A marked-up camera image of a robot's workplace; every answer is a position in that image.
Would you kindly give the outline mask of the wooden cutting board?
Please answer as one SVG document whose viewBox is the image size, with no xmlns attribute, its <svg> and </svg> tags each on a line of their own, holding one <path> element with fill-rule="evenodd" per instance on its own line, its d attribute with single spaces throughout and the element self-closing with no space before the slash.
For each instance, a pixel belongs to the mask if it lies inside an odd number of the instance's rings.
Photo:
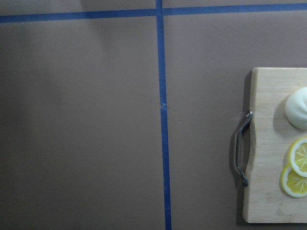
<svg viewBox="0 0 307 230">
<path fill-rule="evenodd" d="M 249 108 L 250 153 L 246 167 L 243 218 L 248 223 L 305 223 L 306 198 L 294 198 L 281 186 L 288 151 L 307 133 L 285 115 L 287 98 L 306 87 L 305 68 L 255 68 L 251 74 Z"/>
</svg>

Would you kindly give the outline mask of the white steamed bun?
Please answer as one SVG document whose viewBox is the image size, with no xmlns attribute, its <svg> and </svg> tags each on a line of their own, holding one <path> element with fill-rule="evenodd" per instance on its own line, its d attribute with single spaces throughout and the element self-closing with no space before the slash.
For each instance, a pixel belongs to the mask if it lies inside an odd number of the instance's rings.
<svg viewBox="0 0 307 230">
<path fill-rule="evenodd" d="M 285 115 L 298 129 L 307 129 L 307 88 L 293 92 L 286 100 Z"/>
</svg>

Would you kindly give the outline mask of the upper lemon slice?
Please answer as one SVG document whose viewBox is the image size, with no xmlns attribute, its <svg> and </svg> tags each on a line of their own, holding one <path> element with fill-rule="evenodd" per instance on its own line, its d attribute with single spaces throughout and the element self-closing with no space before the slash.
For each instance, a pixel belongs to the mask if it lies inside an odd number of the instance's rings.
<svg viewBox="0 0 307 230">
<path fill-rule="evenodd" d="M 289 150 L 289 162 L 300 176 L 307 176 L 307 138 L 298 139 Z"/>
</svg>

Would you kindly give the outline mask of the lemon slice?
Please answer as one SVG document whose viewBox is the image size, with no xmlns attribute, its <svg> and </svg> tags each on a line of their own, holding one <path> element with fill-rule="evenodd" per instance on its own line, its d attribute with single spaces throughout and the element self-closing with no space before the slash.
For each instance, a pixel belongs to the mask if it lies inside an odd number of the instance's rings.
<svg viewBox="0 0 307 230">
<path fill-rule="evenodd" d="M 298 139 L 289 150 L 289 162 L 300 176 L 307 176 L 307 138 Z"/>
<path fill-rule="evenodd" d="M 307 196 L 307 178 L 297 174 L 288 164 L 281 174 L 283 190 L 294 198 Z"/>
</svg>

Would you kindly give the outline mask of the lower lemon slice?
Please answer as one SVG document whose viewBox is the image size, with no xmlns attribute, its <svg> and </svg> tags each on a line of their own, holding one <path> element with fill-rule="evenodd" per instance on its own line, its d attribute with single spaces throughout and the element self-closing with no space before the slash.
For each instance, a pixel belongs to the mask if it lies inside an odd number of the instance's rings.
<svg viewBox="0 0 307 230">
<path fill-rule="evenodd" d="M 307 178 L 297 174 L 288 164 L 281 174 L 283 190 L 294 198 L 307 196 Z"/>
</svg>

